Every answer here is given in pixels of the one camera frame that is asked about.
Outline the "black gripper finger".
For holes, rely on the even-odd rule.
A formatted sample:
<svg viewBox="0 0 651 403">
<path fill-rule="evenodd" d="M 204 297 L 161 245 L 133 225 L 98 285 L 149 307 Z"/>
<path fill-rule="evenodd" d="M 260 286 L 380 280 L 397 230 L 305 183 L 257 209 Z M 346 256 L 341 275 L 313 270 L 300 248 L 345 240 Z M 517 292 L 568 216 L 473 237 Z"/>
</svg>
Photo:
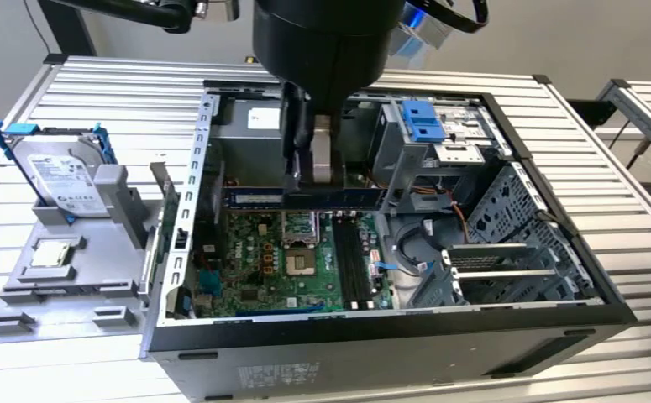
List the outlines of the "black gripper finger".
<svg viewBox="0 0 651 403">
<path fill-rule="evenodd" d="M 318 111 L 304 102 L 300 128 L 300 183 L 316 189 L 344 187 L 344 160 L 337 146 L 341 112 Z"/>
<path fill-rule="evenodd" d="M 281 90 L 284 189 L 300 192 L 312 183 L 312 116 L 305 91 L 285 81 Z"/>
</svg>

